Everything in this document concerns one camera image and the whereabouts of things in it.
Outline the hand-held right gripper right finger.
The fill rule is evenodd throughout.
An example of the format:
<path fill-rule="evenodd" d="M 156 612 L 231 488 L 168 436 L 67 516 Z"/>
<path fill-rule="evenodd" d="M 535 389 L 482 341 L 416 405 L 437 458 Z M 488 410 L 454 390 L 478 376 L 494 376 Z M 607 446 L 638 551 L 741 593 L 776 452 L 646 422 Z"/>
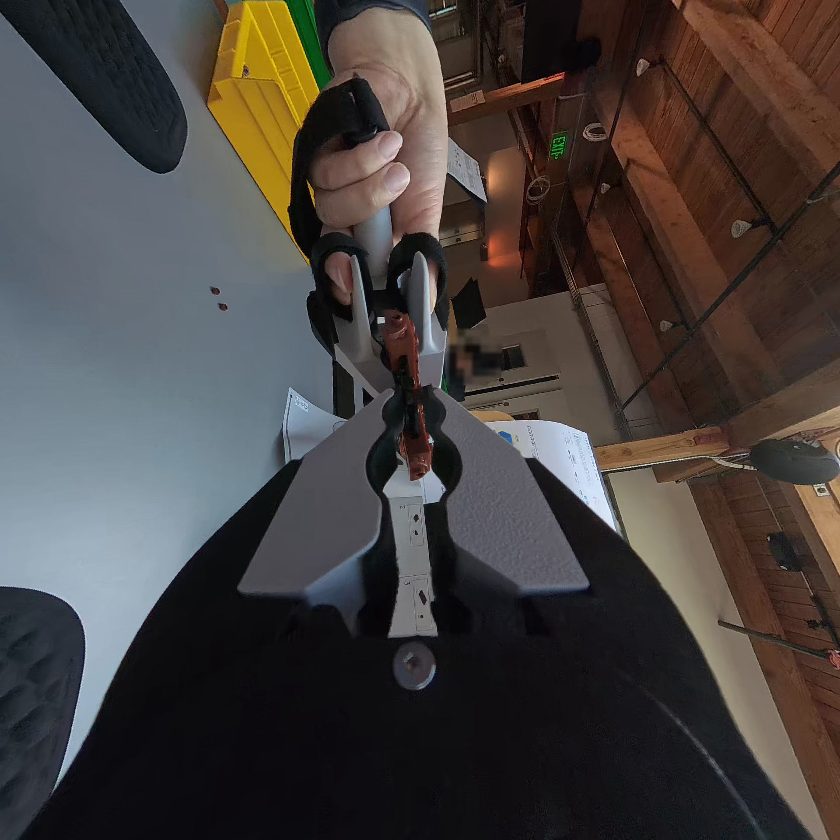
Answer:
<path fill-rule="evenodd" d="M 528 461 L 442 391 L 428 388 L 424 409 L 444 485 L 427 507 L 438 634 L 517 631 L 526 600 L 587 591 Z"/>

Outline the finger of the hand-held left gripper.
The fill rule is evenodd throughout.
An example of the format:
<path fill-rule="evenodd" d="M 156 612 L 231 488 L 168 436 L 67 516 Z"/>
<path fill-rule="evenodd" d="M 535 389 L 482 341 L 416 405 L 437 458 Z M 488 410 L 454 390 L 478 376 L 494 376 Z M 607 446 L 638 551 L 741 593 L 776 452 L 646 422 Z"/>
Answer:
<path fill-rule="evenodd" d="M 422 252 L 415 253 L 410 269 L 399 276 L 397 286 L 415 328 L 419 383 L 438 389 L 444 379 L 448 336 L 430 304 L 431 279 L 427 258 Z"/>
<path fill-rule="evenodd" d="M 333 345 L 334 359 L 363 394 L 374 399 L 385 389 L 385 366 L 382 346 L 375 325 L 374 291 L 364 260 L 350 257 L 353 279 L 350 319 L 333 316 L 337 336 Z"/>

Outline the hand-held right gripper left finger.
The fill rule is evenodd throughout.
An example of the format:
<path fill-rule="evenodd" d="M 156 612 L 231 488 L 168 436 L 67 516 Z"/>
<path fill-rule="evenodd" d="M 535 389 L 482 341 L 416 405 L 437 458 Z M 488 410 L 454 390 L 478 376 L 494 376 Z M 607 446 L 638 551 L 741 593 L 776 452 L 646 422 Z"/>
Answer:
<path fill-rule="evenodd" d="M 389 388 L 343 420 L 288 390 L 280 439 L 290 484 L 238 583 L 241 595 L 329 605 L 352 632 L 392 632 L 396 550 L 367 466 L 393 396 Z"/>

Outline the reddish-brown toy brick assembly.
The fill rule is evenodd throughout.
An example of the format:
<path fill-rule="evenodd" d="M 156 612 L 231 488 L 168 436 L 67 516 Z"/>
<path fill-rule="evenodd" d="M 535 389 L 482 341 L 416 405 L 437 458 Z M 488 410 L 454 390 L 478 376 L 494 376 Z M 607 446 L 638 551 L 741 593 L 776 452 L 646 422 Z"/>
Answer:
<path fill-rule="evenodd" d="M 384 364 L 392 374 L 402 400 L 399 452 L 411 481 L 432 469 L 434 445 L 428 435 L 424 411 L 425 391 L 419 381 L 418 337 L 407 313 L 386 309 L 378 317 Z"/>

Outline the grey desk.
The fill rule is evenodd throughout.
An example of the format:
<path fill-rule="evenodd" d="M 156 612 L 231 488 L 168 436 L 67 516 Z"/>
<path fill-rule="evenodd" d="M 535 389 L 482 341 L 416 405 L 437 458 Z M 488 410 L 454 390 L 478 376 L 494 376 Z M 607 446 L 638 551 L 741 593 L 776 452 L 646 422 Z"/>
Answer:
<path fill-rule="evenodd" d="M 167 585 L 278 471 L 288 388 L 332 400 L 308 267 L 207 108 L 214 2 L 124 6 L 186 115 L 164 175 L 2 21 L 2 585 L 84 628 L 59 774 Z"/>

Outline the person's left hand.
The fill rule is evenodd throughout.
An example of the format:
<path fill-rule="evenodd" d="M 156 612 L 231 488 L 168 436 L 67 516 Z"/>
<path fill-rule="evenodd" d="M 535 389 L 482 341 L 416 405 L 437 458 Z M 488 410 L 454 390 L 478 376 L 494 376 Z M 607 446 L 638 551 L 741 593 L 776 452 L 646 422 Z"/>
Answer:
<path fill-rule="evenodd" d="M 321 147 L 309 172 L 324 234 L 350 235 L 384 208 L 393 238 L 438 236 L 447 176 L 445 86 L 433 38 L 420 17 L 373 7 L 340 23 L 328 41 L 332 86 L 360 77 L 381 104 L 389 131 L 348 148 Z"/>

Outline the printed instruction sheet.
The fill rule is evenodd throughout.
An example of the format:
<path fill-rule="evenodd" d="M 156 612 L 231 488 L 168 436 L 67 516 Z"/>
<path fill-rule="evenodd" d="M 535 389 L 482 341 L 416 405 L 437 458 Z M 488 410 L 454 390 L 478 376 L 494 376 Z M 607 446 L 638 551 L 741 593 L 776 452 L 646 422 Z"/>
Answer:
<path fill-rule="evenodd" d="M 472 413 L 524 458 L 536 459 L 614 531 L 619 532 L 595 451 L 586 433 L 541 419 L 515 419 L 496 411 Z M 301 459 L 336 432 L 344 420 L 329 414 L 290 389 L 281 426 L 286 463 Z M 424 507 L 439 502 L 444 485 L 433 472 L 410 480 L 398 459 L 385 486 L 396 543 L 399 585 L 390 637 L 432 637 L 438 634 L 432 614 L 433 585 Z"/>

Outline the yellow plastic bin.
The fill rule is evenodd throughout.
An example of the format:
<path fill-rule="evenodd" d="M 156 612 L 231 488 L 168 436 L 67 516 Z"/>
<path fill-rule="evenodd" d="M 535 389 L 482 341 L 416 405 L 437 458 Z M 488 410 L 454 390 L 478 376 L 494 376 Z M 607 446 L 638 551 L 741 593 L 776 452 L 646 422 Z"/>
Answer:
<path fill-rule="evenodd" d="M 206 103 L 290 234 L 292 148 L 320 89 L 286 1 L 216 5 L 224 28 Z"/>

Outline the green plastic bin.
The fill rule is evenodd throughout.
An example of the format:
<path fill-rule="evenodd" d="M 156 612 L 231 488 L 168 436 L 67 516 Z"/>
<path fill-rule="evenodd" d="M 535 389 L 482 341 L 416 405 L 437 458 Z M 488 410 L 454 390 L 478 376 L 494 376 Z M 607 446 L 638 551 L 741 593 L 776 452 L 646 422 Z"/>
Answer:
<path fill-rule="evenodd" d="M 313 1 L 286 3 L 318 89 L 324 89 L 332 76 L 322 53 Z"/>

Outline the black dome lamp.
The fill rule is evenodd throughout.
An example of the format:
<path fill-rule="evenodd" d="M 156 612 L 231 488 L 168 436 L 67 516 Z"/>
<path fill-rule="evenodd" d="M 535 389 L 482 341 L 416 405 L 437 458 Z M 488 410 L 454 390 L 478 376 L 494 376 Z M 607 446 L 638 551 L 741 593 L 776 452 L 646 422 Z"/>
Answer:
<path fill-rule="evenodd" d="M 838 477 L 838 458 L 822 444 L 765 439 L 751 447 L 751 466 L 778 482 L 812 487 Z"/>

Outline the black metal rod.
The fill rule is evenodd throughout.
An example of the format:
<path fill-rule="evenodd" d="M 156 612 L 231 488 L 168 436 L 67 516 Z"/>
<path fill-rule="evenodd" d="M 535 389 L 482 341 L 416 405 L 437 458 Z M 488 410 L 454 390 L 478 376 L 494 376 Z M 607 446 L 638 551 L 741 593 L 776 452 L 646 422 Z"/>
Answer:
<path fill-rule="evenodd" d="M 802 646 L 796 643 L 793 643 L 785 638 L 770 634 L 770 633 L 763 633 L 761 631 L 756 631 L 744 626 L 740 626 L 737 624 L 729 623 L 723 621 L 721 619 L 717 620 L 717 624 L 729 631 L 732 631 L 736 634 L 740 634 L 751 639 L 757 639 L 759 641 L 763 641 L 767 644 L 771 644 L 773 646 L 779 648 L 785 648 L 797 654 L 807 656 L 810 658 L 818 658 L 822 661 L 827 662 L 832 668 L 839 669 L 839 651 L 834 648 L 810 648 L 806 646 Z"/>

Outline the black mat upper left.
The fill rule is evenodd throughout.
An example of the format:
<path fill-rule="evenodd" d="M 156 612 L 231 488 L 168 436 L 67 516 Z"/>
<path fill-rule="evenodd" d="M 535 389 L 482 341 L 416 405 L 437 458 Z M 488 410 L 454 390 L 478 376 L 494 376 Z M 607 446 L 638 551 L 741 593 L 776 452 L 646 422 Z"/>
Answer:
<path fill-rule="evenodd" d="M 131 157 L 156 174 L 179 165 L 182 101 L 120 1 L 2 1 L 1 12 Z"/>

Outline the white wall notice paper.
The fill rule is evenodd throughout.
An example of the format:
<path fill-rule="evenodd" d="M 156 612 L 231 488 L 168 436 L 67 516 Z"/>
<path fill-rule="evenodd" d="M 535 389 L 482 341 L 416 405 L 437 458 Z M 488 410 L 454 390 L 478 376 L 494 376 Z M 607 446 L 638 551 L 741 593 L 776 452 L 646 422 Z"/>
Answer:
<path fill-rule="evenodd" d="M 472 198 L 487 204 L 487 191 L 477 160 L 464 152 L 452 138 L 448 139 L 447 176 Z"/>

